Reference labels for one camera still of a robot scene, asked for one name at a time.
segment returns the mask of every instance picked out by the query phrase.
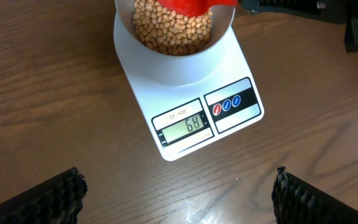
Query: scale platform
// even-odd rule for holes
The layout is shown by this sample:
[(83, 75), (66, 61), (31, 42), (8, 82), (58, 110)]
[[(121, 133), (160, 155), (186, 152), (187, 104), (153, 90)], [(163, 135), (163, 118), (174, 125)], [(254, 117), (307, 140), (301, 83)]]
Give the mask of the scale platform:
[[(128, 43), (133, 38), (116, 15), (117, 55), (165, 160), (174, 161), (262, 119), (264, 107), (231, 27), (212, 46), (229, 49), (219, 65), (205, 78), (182, 86), (164, 85), (131, 69), (124, 54), (133, 47)], [(167, 69), (156, 72), (170, 75)]]

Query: red spoon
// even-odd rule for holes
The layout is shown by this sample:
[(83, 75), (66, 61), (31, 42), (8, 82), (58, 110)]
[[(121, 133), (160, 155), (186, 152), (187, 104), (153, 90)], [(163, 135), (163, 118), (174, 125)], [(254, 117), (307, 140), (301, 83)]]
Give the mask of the red spoon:
[(158, 0), (161, 5), (177, 13), (195, 17), (206, 14), (215, 5), (236, 6), (238, 0)]

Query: wood grain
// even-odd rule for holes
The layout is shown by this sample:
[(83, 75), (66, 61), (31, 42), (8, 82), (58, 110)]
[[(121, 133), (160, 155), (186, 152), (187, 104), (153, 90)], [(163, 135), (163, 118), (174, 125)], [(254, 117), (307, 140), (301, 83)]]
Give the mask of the wood grain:
[(117, 59), (113, 1), (0, 1), (0, 202), (76, 166), (79, 223), (274, 223), (275, 169), (358, 209), (344, 26), (237, 11), (262, 121), (164, 161)]

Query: white digital scale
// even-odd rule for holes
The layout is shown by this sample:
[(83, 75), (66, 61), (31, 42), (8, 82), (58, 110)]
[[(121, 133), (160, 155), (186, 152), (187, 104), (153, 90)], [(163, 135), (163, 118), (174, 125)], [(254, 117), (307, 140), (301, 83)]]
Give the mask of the white digital scale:
[(222, 35), (219, 40), (211, 39), (215, 43), (198, 55), (166, 56), (139, 43), (116, 14), (117, 55), (167, 161), (207, 146), (264, 115), (255, 81), (231, 26)]

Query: blue button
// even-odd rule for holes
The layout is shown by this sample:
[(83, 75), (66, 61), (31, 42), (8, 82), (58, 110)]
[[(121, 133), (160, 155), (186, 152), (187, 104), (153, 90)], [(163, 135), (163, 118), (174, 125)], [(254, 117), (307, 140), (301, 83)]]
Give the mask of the blue button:
[(231, 101), (229, 99), (223, 102), (223, 111), (228, 111), (231, 107)]
[(233, 97), (233, 107), (237, 107), (238, 105), (240, 105), (241, 102), (241, 97), (239, 95), (236, 95)]

